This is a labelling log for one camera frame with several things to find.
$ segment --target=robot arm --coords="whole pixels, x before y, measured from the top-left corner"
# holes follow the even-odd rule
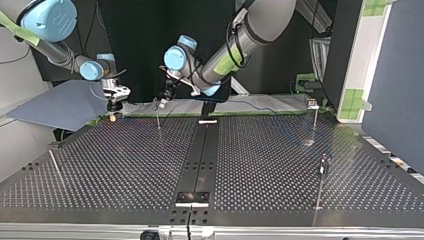
[[[0,11],[18,26],[37,34],[40,41],[31,47],[57,66],[75,71],[86,80],[112,78],[116,64],[111,54],[92,60],[74,52],[62,42],[74,31],[77,10],[71,0],[0,0]]]
[[[221,80],[244,67],[258,46],[271,44],[283,33],[295,7],[296,0],[254,1],[229,24],[226,44],[205,65],[194,57],[197,42],[181,36],[164,56],[168,76],[190,85],[193,96],[212,96]]]

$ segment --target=white wall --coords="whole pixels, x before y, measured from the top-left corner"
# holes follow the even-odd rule
[[[28,45],[0,28],[0,63],[20,58],[27,51]],[[0,181],[43,154],[54,140],[51,128],[13,121],[4,115],[47,90],[31,53],[20,61],[0,64]]]

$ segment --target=green tape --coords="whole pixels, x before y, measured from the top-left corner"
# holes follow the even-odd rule
[[[314,73],[297,74],[297,76],[296,76],[296,89],[295,89],[296,92],[314,92],[314,90],[312,90],[312,89],[305,90],[304,87],[299,85],[299,81],[315,82],[316,80],[315,80],[315,74]]]
[[[240,64],[242,57],[236,46],[231,49],[231,53],[233,54],[233,57],[236,62]],[[234,64],[234,61],[233,59],[231,59],[231,56],[228,52],[224,57],[221,58],[221,60],[213,69],[214,72],[221,76],[227,76],[227,74],[229,74],[231,71],[237,72],[238,70],[239,68]]]
[[[31,32],[28,29],[22,28],[16,25],[12,20],[10,20],[3,12],[0,11],[0,24],[5,26],[9,31],[11,31],[16,36],[30,42],[32,45],[37,46],[40,42],[40,38],[37,34]]]
[[[387,0],[367,0],[365,3],[364,11],[362,16],[373,17],[383,16],[384,8],[387,6]]]
[[[358,119],[362,110],[363,95],[364,90],[362,89],[346,89],[339,118],[349,120]]]

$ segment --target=metal plate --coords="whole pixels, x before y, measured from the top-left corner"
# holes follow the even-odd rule
[[[63,222],[169,224],[196,119],[162,121],[160,130],[156,119],[102,121],[54,152],[60,171],[52,160],[34,164],[0,189],[0,216],[14,211],[32,214],[23,220],[30,222],[51,215]]]
[[[196,189],[214,189],[213,205],[198,210],[204,225],[424,227],[419,182],[332,117],[316,131],[311,119],[221,118],[215,181]],[[331,166],[315,211],[324,153]]]

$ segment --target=perforated table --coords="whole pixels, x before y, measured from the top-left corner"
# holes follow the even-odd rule
[[[331,116],[310,120],[102,121],[1,183],[0,222],[424,228],[424,186]],[[177,208],[180,192],[209,207]]]

